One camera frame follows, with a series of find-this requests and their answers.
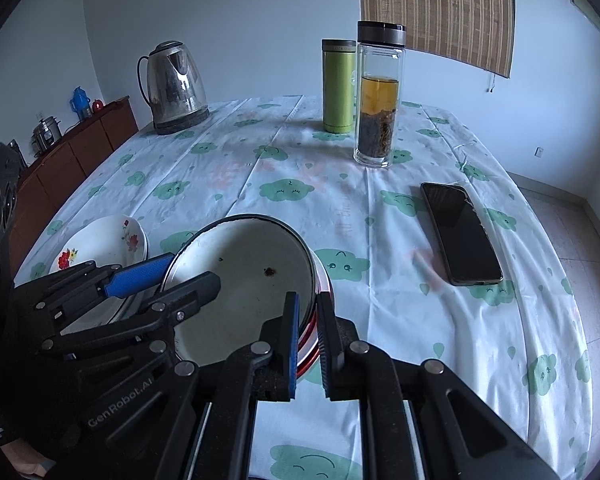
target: kettle lid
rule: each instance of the kettle lid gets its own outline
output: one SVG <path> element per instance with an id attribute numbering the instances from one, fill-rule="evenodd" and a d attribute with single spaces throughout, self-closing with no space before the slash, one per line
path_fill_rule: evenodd
<path id="1" fill-rule="evenodd" d="M 182 44 L 181 41 L 163 41 L 161 44 L 157 45 L 154 48 L 154 51 L 149 54 L 149 56 L 152 56 L 153 54 L 156 54 L 157 52 L 160 52 L 162 50 L 167 50 L 168 48 L 172 48 L 174 46 L 180 46 Z"/>

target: kettle base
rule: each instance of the kettle base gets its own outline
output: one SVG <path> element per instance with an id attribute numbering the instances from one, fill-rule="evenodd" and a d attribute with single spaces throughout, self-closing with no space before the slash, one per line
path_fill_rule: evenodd
<path id="1" fill-rule="evenodd" d="M 204 108 L 200 108 L 195 112 L 187 114 L 183 117 L 177 118 L 173 121 L 168 121 L 166 123 L 156 124 L 154 121 L 154 129 L 155 133 L 158 135 L 171 135 L 176 134 L 182 130 L 186 130 L 192 126 L 196 126 L 196 124 L 200 124 L 202 121 L 207 119 L 211 113 L 209 112 L 209 108 L 205 106 Z"/>

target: cabinet door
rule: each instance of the cabinet door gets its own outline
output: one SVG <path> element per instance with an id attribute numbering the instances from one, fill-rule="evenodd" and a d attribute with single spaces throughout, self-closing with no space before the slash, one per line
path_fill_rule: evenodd
<path id="1" fill-rule="evenodd" d="M 36 175 L 56 208 L 55 211 L 62 207 L 85 179 L 84 172 L 67 143 L 45 157 Z"/>
<path id="2" fill-rule="evenodd" d="M 16 208 L 10 236 L 11 269 L 20 267 L 25 256 L 57 210 L 58 208 L 49 199 L 37 174 L 24 181 L 16 195 Z"/>
<path id="3" fill-rule="evenodd" d="M 95 121 L 69 141 L 75 158 L 86 176 L 104 162 L 113 153 L 107 134 L 100 121 Z"/>
<path id="4" fill-rule="evenodd" d="M 114 150 L 122 146 L 127 139 L 138 131 L 136 118 L 131 111 L 128 100 L 124 101 L 120 108 L 103 115 L 100 121 Z"/>

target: tablecloth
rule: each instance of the tablecloth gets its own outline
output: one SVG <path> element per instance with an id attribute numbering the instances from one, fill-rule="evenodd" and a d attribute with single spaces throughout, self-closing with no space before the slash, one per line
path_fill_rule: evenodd
<path id="1" fill-rule="evenodd" d="M 353 134 L 322 129 L 306 96 L 214 104 L 196 127 L 150 125 L 117 149 L 56 214 L 16 284 L 44 275 L 62 245 L 101 216 L 135 217 L 149 257 L 176 252 L 203 226 L 238 213 L 289 224 L 324 263 L 336 314 L 361 338 L 413 363 L 436 357 L 558 472 L 580 478 L 591 433 L 591 376 L 573 291 L 519 189 L 454 115 L 402 102 L 394 164 L 352 160 Z M 464 186 L 504 272 L 497 286 L 445 278 L 421 182 Z M 359 479 L 355 402 L 329 402 L 319 363 L 291 403 L 258 405 L 251 473 Z"/>

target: tile floor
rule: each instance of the tile floor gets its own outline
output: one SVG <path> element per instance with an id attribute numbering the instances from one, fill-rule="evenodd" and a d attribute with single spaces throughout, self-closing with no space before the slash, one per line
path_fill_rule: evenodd
<path id="1" fill-rule="evenodd" d="M 593 380 L 588 474 L 600 460 L 600 237 L 580 206 L 525 189 L 522 193 L 554 245 L 582 318 Z"/>

